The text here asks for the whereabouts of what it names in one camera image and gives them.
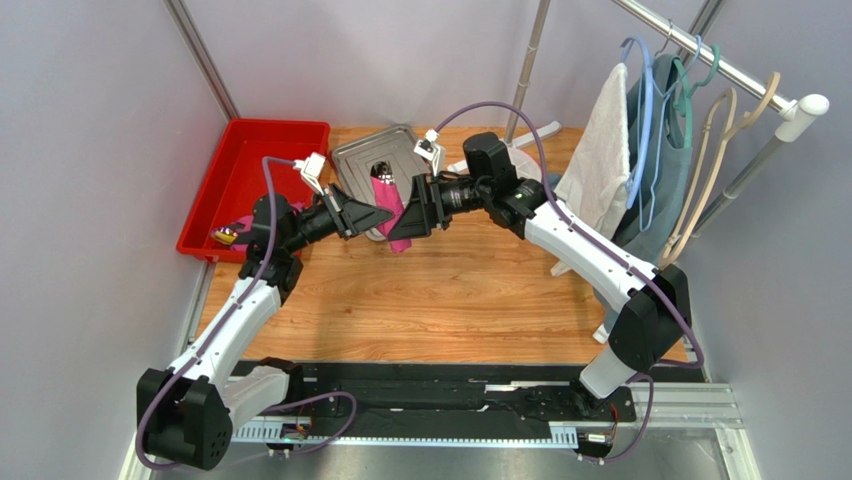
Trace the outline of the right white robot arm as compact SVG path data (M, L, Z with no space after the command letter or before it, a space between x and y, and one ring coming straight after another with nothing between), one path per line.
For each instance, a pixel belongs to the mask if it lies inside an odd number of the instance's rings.
M567 264L597 290L618 317L603 350L572 388L589 405L609 398L638 373L648 372L687 332L689 291L675 266L659 269L617 247L583 223L542 182L521 178L507 146L493 133L463 144L468 172L444 175L437 132L414 152L431 167L412 179L408 205L388 234L397 241L445 229L455 214L484 210L491 221Z

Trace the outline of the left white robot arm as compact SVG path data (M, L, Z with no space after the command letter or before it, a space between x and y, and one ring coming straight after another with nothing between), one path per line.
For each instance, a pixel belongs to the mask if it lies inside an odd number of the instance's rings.
M326 237L349 239L391 220L387 209L330 184L316 203L296 210L269 192L253 206L245 260L229 299L196 340L164 369L150 368L136 387L135 453L152 470L214 469L233 432L286 400L299 367L272 359L228 380L260 328L284 305L303 270L298 253Z

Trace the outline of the magenta paper napkin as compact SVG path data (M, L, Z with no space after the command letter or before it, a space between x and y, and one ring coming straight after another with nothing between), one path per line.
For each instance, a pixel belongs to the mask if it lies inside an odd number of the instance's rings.
M391 176L387 176L385 174L371 174L370 180L374 191L376 206L389 210L393 213L393 217L390 220L385 221L377 227L378 231L386 239L388 239L388 234L404 212L404 206L395 181Z

